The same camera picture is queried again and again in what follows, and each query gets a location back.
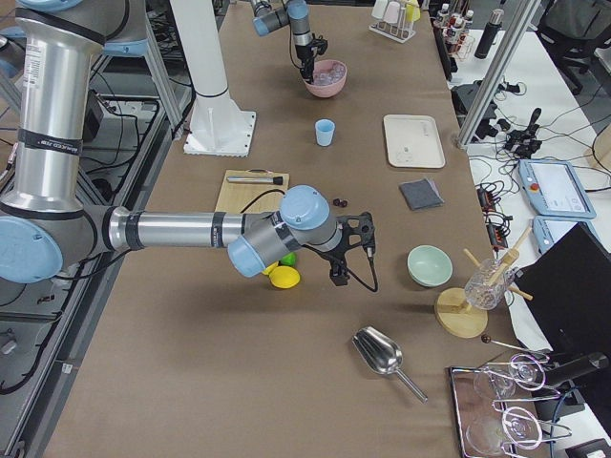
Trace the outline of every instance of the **white robot column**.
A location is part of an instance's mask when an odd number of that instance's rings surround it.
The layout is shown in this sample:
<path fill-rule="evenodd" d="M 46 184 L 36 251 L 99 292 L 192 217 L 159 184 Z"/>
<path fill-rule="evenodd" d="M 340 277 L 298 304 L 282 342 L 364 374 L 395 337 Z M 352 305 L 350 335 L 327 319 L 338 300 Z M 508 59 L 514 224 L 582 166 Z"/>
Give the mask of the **white robot column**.
<path fill-rule="evenodd" d="M 248 156 L 256 114 L 241 111 L 229 94 L 212 2 L 171 0 L 170 4 L 197 92 L 184 152 Z"/>

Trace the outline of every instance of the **round wooden base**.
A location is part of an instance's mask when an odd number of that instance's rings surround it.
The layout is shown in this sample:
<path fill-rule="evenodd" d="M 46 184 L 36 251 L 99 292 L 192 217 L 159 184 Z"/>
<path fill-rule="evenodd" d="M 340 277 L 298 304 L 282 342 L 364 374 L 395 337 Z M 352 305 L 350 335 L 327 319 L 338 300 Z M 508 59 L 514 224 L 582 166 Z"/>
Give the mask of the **round wooden base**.
<path fill-rule="evenodd" d="M 488 324 L 488 312 L 470 306 L 462 288 L 446 289 L 439 295 L 435 316 L 446 331 L 464 339 L 477 337 Z"/>

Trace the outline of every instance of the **black bottle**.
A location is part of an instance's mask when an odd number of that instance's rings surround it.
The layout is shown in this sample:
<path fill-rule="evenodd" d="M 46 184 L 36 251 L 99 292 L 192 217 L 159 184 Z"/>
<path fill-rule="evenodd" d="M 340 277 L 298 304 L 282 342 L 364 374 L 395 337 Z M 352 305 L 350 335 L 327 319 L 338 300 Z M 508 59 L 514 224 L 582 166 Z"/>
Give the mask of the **black bottle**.
<path fill-rule="evenodd" d="M 497 9 L 493 10 L 493 13 L 490 15 L 488 24 L 486 24 L 486 28 L 484 29 L 481 39 L 479 40 L 479 44 L 477 45 L 477 49 L 475 50 L 475 57 L 478 59 L 485 59 L 488 55 L 488 51 L 495 41 L 496 33 L 501 28 L 504 12 L 505 11 L 501 9 Z"/>

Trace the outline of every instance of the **scoop handle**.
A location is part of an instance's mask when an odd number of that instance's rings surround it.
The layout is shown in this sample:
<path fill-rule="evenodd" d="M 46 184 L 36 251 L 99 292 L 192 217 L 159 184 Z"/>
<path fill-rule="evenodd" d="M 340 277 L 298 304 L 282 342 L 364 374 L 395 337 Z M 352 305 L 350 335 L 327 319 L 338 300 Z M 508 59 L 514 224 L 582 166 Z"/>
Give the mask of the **scoop handle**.
<path fill-rule="evenodd" d="M 416 398 L 418 398 L 423 404 L 429 400 L 427 395 L 424 394 L 422 390 L 414 382 L 411 381 L 411 378 L 405 375 L 405 373 L 401 369 L 397 369 L 395 373 L 397 374 L 397 377 L 401 379 L 401 382 L 407 385 L 411 392 L 416 395 Z"/>

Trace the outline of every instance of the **white tray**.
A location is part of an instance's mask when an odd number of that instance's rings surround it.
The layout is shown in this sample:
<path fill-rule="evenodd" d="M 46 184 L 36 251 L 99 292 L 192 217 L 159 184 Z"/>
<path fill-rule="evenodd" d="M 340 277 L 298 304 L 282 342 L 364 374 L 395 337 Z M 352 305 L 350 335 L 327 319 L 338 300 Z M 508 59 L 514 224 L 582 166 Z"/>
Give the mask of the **white tray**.
<path fill-rule="evenodd" d="M 430 116 L 387 114 L 384 132 L 390 165 L 440 169 L 446 165 L 435 120 Z"/>

